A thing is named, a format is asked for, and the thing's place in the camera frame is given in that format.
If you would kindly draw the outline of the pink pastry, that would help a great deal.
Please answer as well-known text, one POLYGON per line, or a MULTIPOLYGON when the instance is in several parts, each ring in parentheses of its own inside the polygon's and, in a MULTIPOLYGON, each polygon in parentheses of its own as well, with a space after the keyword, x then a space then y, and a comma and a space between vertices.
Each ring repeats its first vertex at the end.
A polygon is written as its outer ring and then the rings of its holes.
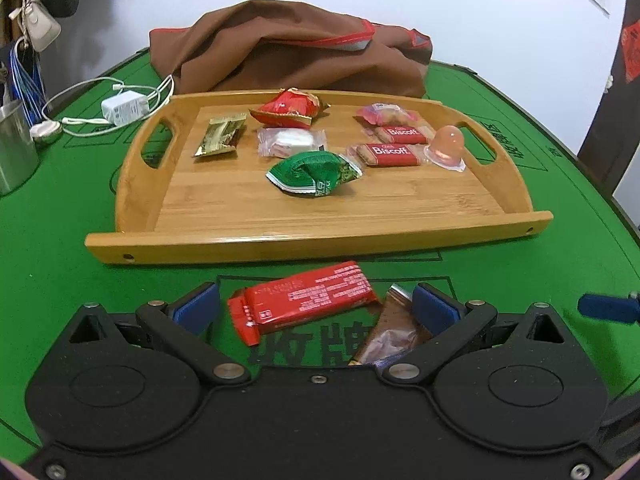
POLYGON ((411 110, 405 110, 393 103, 373 103, 361 107, 355 118, 373 127, 411 126, 419 120, 419 116, 411 110))

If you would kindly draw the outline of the white power adapter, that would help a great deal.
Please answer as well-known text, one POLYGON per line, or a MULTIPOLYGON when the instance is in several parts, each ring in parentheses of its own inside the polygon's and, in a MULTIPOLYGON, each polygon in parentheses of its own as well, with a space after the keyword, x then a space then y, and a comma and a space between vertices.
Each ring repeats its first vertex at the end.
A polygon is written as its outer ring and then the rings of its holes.
POLYGON ((149 114, 148 98, 137 91, 127 90, 111 96, 101 103, 105 120, 114 126, 126 126, 149 114))

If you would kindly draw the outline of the red pistachio snack bag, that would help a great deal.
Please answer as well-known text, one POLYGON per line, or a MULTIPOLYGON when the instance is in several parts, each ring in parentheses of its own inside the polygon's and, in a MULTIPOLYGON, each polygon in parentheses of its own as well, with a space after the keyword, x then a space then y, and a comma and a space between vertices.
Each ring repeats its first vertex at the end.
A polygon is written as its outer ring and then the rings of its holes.
POLYGON ((268 128, 309 129, 331 105, 313 93, 288 88, 250 110, 250 116, 268 128))

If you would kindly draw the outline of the bamboo serving tray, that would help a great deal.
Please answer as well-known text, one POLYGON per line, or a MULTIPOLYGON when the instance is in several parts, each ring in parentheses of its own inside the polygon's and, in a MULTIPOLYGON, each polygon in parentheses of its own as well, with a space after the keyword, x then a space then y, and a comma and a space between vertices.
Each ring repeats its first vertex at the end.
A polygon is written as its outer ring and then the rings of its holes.
POLYGON ((510 240, 542 232, 512 158, 478 122, 437 101, 394 99, 428 136, 457 127, 492 154, 449 169, 426 141, 368 136, 372 93, 325 91, 312 128, 326 146, 293 156, 259 151, 268 91, 175 96, 138 131, 120 167, 115 227, 85 244, 111 264, 352 258, 510 240))

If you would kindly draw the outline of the green snack packet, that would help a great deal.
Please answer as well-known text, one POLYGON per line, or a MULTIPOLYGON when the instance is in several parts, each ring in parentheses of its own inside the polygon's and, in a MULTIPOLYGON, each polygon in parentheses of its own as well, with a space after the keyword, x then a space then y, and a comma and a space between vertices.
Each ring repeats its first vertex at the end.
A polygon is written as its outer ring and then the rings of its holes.
POLYGON ((356 162, 327 151, 293 155, 266 173, 267 180, 280 191, 311 197, 330 195, 338 186, 361 177, 362 170, 356 162))

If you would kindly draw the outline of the pink jelly cup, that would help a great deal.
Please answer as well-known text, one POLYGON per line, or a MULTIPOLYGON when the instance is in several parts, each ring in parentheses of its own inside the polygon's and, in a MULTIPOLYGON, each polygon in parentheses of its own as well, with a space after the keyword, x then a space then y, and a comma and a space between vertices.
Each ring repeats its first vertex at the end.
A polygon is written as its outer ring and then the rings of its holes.
POLYGON ((462 172, 465 170, 463 160, 464 135, 452 125, 439 128, 434 138, 424 148, 425 157, 432 164, 446 170, 462 172))

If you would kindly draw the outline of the steel mug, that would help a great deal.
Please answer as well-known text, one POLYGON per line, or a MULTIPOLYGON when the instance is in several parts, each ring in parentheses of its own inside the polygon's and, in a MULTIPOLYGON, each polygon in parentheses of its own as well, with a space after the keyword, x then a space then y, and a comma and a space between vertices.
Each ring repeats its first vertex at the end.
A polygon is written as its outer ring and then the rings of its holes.
POLYGON ((6 196, 37 170, 39 157, 26 122, 24 105, 14 100, 1 107, 0 193, 6 196))

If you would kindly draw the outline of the small white beige purse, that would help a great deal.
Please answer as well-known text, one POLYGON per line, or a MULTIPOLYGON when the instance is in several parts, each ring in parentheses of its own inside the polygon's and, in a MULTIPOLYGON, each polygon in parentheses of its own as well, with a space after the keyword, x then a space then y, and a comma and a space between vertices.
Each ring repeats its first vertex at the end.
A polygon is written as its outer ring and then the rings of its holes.
POLYGON ((41 53, 58 39, 62 28, 39 0, 28 0, 14 9, 9 18, 14 21, 32 48, 41 53))

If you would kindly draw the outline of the small round white lid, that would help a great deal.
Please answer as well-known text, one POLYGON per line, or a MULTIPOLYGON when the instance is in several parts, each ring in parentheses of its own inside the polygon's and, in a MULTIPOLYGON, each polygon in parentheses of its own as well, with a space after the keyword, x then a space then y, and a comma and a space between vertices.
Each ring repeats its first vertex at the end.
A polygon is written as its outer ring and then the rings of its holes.
POLYGON ((62 134, 62 125, 55 120, 38 122, 29 128, 30 137, 37 145, 49 145, 58 140, 62 134))

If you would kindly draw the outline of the gold foil snack packet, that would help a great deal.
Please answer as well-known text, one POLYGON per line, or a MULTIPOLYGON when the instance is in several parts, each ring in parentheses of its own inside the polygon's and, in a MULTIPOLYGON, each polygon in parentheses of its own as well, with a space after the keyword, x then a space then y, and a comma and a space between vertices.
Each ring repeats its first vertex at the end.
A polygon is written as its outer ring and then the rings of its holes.
POLYGON ((212 118, 193 156, 202 158, 234 153, 238 144, 236 137, 243 130, 245 122, 245 113, 212 118))

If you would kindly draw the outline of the clear-wrapped white cake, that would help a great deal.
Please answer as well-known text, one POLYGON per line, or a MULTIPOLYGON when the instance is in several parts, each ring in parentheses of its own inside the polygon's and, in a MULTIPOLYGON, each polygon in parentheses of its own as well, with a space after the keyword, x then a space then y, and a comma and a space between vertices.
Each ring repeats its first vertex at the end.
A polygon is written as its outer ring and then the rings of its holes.
POLYGON ((289 158, 305 152, 326 151, 326 133, 301 128, 262 128, 257 133, 258 155, 289 158))

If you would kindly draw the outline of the red Biscoff biscuit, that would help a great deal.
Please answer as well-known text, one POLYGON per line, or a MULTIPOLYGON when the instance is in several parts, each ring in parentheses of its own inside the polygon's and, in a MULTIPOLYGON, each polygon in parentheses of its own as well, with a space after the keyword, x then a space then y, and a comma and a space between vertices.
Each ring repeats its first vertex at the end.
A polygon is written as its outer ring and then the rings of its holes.
POLYGON ((410 167, 426 163, 424 146, 420 144, 361 143, 350 146, 347 154, 367 167, 410 167))
POLYGON ((385 144, 429 144, 435 130, 429 125, 366 127, 363 132, 385 144))

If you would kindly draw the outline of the brown cloth bag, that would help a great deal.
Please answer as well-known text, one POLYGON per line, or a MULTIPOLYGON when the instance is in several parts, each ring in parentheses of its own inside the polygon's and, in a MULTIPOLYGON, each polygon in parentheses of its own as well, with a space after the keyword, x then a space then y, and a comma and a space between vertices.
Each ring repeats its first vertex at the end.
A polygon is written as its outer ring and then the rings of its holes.
POLYGON ((433 52, 415 29, 281 0, 248 0, 149 38, 152 67, 180 93, 295 87, 420 98, 433 52))

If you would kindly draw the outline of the red nut bar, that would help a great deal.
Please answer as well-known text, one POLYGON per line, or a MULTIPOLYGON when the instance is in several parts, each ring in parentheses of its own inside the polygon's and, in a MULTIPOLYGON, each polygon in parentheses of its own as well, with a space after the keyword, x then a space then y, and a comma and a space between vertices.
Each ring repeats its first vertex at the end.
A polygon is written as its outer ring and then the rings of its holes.
POLYGON ((243 288, 227 304, 236 333, 254 347, 267 334, 376 300, 360 266, 346 261, 243 288))

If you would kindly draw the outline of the brown peanut bar packet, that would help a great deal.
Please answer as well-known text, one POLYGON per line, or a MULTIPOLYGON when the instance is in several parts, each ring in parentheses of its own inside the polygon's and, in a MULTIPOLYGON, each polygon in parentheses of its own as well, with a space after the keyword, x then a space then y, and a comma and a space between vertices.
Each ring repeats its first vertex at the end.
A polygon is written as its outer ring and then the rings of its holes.
POLYGON ((349 365, 389 366, 432 335, 412 315, 411 295, 397 284, 387 289, 384 304, 368 336, 349 365))

